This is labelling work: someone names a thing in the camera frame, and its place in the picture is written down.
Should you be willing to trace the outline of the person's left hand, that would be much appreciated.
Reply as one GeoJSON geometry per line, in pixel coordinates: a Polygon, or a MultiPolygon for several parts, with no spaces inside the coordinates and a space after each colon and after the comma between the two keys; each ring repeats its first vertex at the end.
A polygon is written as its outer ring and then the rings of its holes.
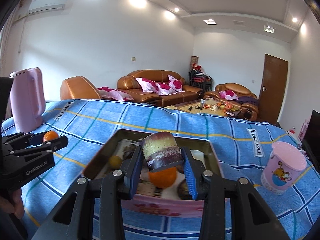
{"type": "Polygon", "coordinates": [[[22,189],[12,193],[12,199],[0,197],[0,207],[5,213],[13,213],[18,219],[24,216],[24,205],[22,200],[22,189]]]}

